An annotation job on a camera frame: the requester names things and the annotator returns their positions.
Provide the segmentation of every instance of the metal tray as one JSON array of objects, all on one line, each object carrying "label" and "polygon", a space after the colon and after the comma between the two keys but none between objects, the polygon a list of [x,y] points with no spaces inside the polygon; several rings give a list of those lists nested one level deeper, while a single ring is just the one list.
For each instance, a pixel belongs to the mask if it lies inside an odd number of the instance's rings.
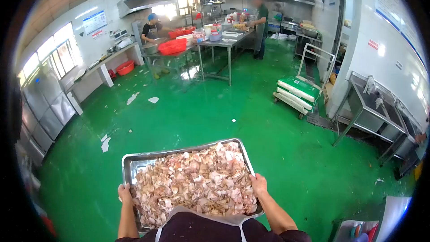
[{"label": "metal tray", "polygon": [[[192,152],[196,150],[201,151],[203,149],[207,149],[211,146],[216,145],[218,142],[221,142],[221,144],[226,144],[229,142],[239,143],[239,149],[240,149],[240,152],[243,154],[245,165],[248,168],[248,171],[253,176],[255,176],[254,170],[252,169],[251,162],[249,161],[248,154],[246,153],[246,150],[242,141],[239,138],[230,138],[230,139],[218,140],[218,141],[200,145],[200,146],[188,147],[184,149],[164,150],[164,151],[151,152],[151,153],[126,154],[122,159],[123,183],[124,185],[126,183],[135,184],[137,182],[136,174],[139,172],[139,170],[145,168],[148,164],[154,164],[155,161],[159,158],[166,157],[170,154],[175,154],[175,153],[185,153],[185,152]],[[141,216],[140,212],[135,207],[133,208],[133,210],[135,214],[137,230],[139,231],[139,233],[144,234],[149,232],[150,229],[146,225],[143,225],[140,222],[140,216]],[[257,199],[257,210],[248,216],[258,217],[258,216],[261,216],[263,213],[264,213],[263,207],[261,206],[260,201]]]}]

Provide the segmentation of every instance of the green epoxy floor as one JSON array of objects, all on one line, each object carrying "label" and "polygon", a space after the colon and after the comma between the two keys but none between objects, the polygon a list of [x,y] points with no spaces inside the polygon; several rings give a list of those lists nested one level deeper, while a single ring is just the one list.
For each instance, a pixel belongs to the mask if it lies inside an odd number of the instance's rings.
[{"label": "green epoxy floor", "polygon": [[[40,198],[59,240],[116,239],[124,154],[230,137],[243,141],[255,172],[266,176],[270,194],[315,242],[329,239],[334,220],[380,203],[386,195],[409,196],[413,177],[395,181],[391,163],[379,168],[375,148],[348,137],[333,148],[335,133],[298,120],[298,112],[283,102],[273,103],[276,80],[297,73],[300,62],[292,59],[292,49],[287,41],[268,39],[263,61],[240,55],[231,87],[223,80],[203,82],[198,72],[191,83],[186,81],[184,93],[174,71],[155,85],[145,67],[136,67],[117,78],[114,87],[96,89],[40,169]],[[204,58],[210,61],[210,52]],[[196,54],[193,59],[196,65]],[[159,101],[153,104],[150,97]],[[111,140],[102,153],[105,134]],[[384,182],[375,184],[378,178]],[[258,220],[269,227],[265,216]]]}]

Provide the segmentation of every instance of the cap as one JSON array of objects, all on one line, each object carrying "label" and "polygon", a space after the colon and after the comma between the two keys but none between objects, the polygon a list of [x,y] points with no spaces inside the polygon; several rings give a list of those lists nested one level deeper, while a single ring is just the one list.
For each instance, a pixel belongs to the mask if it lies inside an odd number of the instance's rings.
[{"label": "cap", "polygon": [[149,16],[148,16],[148,20],[150,21],[150,20],[152,20],[152,19],[158,19],[158,15],[157,15],[157,14],[155,14],[155,13],[151,13],[151,14],[149,14]]}]

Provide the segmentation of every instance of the range hood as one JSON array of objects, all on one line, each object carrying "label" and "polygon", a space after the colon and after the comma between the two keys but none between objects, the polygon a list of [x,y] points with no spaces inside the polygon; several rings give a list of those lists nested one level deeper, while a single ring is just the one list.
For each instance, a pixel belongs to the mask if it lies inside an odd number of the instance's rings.
[{"label": "range hood", "polygon": [[171,3],[176,3],[176,0],[121,0],[117,6],[120,18],[123,18],[133,12]]}]

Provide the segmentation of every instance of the worker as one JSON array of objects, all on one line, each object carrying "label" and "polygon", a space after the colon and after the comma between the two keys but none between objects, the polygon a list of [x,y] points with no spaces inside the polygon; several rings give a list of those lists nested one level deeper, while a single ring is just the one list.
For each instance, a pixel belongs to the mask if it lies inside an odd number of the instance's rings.
[{"label": "worker", "polygon": [[248,23],[250,28],[255,26],[255,42],[254,42],[254,59],[263,60],[264,56],[264,45],[266,42],[267,31],[269,30],[269,24],[267,20],[269,18],[269,11],[263,0],[251,0],[254,7],[257,8],[257,19]]},{"label": "worker", "polygon": [[[163,25],[158,20],[158,15],[155,13],[151,13],[148,16],[148,23],[143,26],[142,30],[142,40],[156,44],[155,39],[159,38],[160,31],[170,30],[169,28],[163,28]],[[154,59],[153,64],[155,62],[159,63],[159,67],[161,67],[162,73],[169,73],[169,70],[164,67],[164,58],[158,58],[158,60]],[[159,79],[160,76],[157,73],[153,73],[154,78]]]},{"label": "worker", "polygon": [[118,195],[123,205],[116,242],[310,242],[309,235],[297,229],[293,219],[267,192],[266,179],[260,174],[249,177],[255,196],[266,213],[267,221],[272,229],[270,232],[255,218],[245,215],[207,216],[178,206],[170,212],[167,222],[162,227],[153,229],[139,238],[133,214],[132,196],[129,191],[130,186],[126,184],[124,187],[121,184],[118,188]]}]

